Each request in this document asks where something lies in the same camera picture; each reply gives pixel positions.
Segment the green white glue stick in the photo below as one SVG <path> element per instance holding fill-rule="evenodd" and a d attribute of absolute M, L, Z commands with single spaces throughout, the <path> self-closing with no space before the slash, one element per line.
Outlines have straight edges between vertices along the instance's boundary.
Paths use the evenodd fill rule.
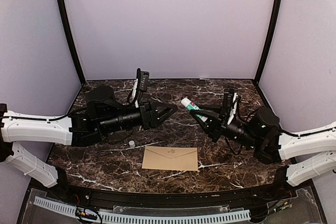
<path fill-rule="evenodd" d="M 200 110 L 200 108 L 194 103 L 192 102 L 190 99 L 188 98 L 183 98 L 181 100 L 181 104 L 186 107 L 189 111 L 191 110 Z M 207 117 L 203 116 L 203 115 L 199 115 L 199 114 L 196 114 L 196 116 L 198 118 L 200 118 L 203 122 L 206 122 L 207 121 Z"/>

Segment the brown kraft paper envelope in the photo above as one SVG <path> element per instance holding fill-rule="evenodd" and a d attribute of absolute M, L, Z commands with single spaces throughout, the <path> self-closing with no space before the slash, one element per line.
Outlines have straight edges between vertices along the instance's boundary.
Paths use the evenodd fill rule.
<path fill-rule="evenodd" d="M 142 168 L 197 171 L 197 148 L 147 146 L 144 151 Z"/>

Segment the white glue stick cap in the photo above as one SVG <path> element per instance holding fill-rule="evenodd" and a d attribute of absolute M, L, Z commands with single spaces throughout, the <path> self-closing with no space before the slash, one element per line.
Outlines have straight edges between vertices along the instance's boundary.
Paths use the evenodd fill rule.
<path fill-rule="evenodd" d="M 130 146 L 131 148 L 134 148 L 134 147 L 135 147 L 135 142 L 134 142 L 134 141 L 130 141 L 130 142 L 129 142 L 129 146 Z"/>

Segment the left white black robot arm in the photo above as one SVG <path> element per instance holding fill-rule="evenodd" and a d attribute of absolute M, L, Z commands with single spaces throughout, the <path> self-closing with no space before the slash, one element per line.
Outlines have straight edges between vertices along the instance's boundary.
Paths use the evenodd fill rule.
<path fill-rule="evenodd" d="M 21 141 L 48 142 L 71 147 L 95 145 L 110 133 L 141 126 L 159 127 L 177 111 L 177 105 L 161 102 L 116 101 L 110 86 L 99 86 L 85 94 L 86 105 L 56 116 L 23 115 L 1 104 L 1 162 L 12 165 L 44 187 L 52 188 L 63 201 L 74 197 L 64 170 L 48 165 L 21 146 Z"/>

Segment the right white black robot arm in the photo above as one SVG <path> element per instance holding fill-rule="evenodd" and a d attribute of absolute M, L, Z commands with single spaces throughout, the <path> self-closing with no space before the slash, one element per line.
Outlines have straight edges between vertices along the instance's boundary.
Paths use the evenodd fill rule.
<path fill-rule="evenodd" d="M 335 123 L 313 130 L 290 133 L 280 128 L 280 119 L 267 107 L 260 107 L 248 122 L 235 118 L 232 111 L 219 106 L 206 110 L 190 110 L 206 135 L 217 142 L 234 141 L 241 147 L 254 150 L 254 158 L 264 164 L 280 163 L 291 158 L 308 155 L 300 163 L 286 165 L 276 171 L 275 183 L 268 188 L 273 200 L 288 191 L 288 185 L 299 184 L 335 172 Z"/>

